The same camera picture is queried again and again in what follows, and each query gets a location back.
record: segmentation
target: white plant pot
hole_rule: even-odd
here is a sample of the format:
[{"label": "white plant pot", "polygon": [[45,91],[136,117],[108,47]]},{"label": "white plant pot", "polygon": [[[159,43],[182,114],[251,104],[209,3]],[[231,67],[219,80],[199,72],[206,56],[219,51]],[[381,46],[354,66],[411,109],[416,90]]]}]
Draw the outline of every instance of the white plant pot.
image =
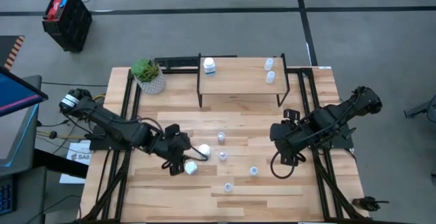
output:
[{"label": "white plant pot", "polygon": [[151,82],[140,82],[136,76],[134,76],[136,82],[141,87],[142,91],[149,95],[159,94],[165,89],[166,81],[162,70],[159,69],[159,75]]}]

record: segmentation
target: potted plant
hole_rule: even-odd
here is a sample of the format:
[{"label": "potted plant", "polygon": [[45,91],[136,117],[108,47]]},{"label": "potted plant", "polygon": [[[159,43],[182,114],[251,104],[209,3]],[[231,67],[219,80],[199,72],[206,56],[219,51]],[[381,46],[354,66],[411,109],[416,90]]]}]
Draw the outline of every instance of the potted plant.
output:
[{"label": "potted plant", "polygon": [[150,59],[141,59],[131,67],[131,73],[141,89],[150,95],[158,94],[165,88],[165,78],[159,65]]}]

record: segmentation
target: wooden tabletop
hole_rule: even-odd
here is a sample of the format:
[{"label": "wooden tabletop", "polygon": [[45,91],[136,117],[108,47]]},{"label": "wooden tabletop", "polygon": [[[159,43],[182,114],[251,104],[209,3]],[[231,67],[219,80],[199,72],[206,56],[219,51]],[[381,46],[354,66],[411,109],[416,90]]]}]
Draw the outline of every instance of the wooden tabletop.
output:
[{"label": "wooden tabletop", "polygon": [[[104,106],[115,113],[121,111],[128,70],[128,67],[116,67],[111,73]],[[314,67],[313,72],[321,105],[339,103],[332,70]],[[138,115],[157,119],[163,127],[178,123],[194,146],[210,145],[212,156],[209,161],[198,163],[196,175],[170,176],[168,170],[161,169],[163,159],[135,150],[131,155],[121,222],[321,221],[311,153],[303,151],[307,162],[301,163],[286,180],[275,178],[269,169],[271,157],[277,151],[268,138],[270,126],[281,121],[283,109],[300,110],[304,114],[298,78],[296,74],[288,76],[291,91],[281,108],[277,107],[275,97],[268,95],[207,95],[205,106],[199,108],[196,74],[165,75],[166,89],[161,94],[142,94]],[[305,81],[310,94],[308,80]],[[226,134],[223,146],[217,141],[220,131]],[[224,163],[218,160],[221,151],[228,154]],[[363,197],[353,158],[340,149],[332,149],[331,154],[337,184],[346,198],[351,201]],[[81,201],[83,214],[95,203],[105,156],[105,151],[92,156]],[[102,190],[108,180],[110,160],[108,162]],[[252,166],[259,169],[256,177],[249,175]],[[278,174],[290,170],[279,161],[274,167]],[[231,193],[223,189],[227,182],[234,185]],[[327,186],[326,191],[330,214],[334,216]],[[114,216],[117,195],[118,189],[112,195],[109,217]]]},{"label": "wooden tabletop", "polygon": [[284,94],[287,91],[282,58],[274,59],[271,71],[275,72],[272,84],[266,83],[264,69],[266,57],[216,58],[216,73],[207,76],[200,63],[200,94]]}]

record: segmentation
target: red object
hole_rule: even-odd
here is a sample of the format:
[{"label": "red object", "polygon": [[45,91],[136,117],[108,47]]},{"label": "red object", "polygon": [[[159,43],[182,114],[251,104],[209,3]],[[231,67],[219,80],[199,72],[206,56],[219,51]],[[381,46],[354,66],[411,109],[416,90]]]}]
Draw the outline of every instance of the red object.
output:
[{"label": "red object", "polygon": [[62,0],[53,0],[52,6],[48,11],[48,21],[57,21],[60,18],[60,15],[57,15],[57,12],[60,9]]}]

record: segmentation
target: green plant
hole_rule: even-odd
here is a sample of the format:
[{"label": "green plant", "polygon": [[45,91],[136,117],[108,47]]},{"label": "green plant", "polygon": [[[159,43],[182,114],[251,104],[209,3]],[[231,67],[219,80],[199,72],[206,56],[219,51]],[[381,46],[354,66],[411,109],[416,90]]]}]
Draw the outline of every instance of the green plant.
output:
[{"label": "green plant", "polygon": [[141,59],[131,67],[133,74],[141,82],[151,82],[159,75],[159,66],[153,60]]}]

